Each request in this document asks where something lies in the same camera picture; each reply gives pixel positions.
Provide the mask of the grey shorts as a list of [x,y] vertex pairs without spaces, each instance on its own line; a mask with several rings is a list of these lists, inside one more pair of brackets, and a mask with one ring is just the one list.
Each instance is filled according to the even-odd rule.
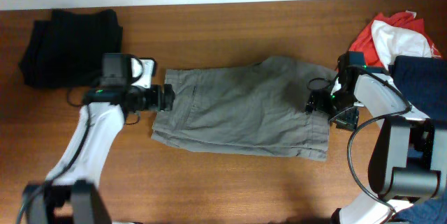
[[328,116],[307,114],[307,84],[334,70],[289,57],[233,68],[167,70],[175,100],[157,114],[153,140],[194,152],[325,161]]

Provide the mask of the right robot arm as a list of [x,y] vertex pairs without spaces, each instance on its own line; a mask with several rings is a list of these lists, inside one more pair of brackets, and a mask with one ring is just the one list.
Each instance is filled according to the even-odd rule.
[[[388,69],[366,64],[361,52],[337,60],[333,78],[308,81],[306,112],[328,115],[349,130],[346,157],[361,194],[338,208],[331,223],[399,223],[396,214],[446,193],[446,122],[417,110],[395,86]],[[368,165],[368,184],[358,178],[352,148],[356,135],[376,123],[380,132]]]

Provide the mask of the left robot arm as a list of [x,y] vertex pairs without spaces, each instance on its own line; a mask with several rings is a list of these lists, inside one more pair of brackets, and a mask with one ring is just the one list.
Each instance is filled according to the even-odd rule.
[[103,56],[101,75],[82,98],[71,141],[45,180],[25,187],[17,223],[112,222],[98,192],[112,143],[128,115],[173,108],[172,86],[152,84],[156,68],[153,58]]

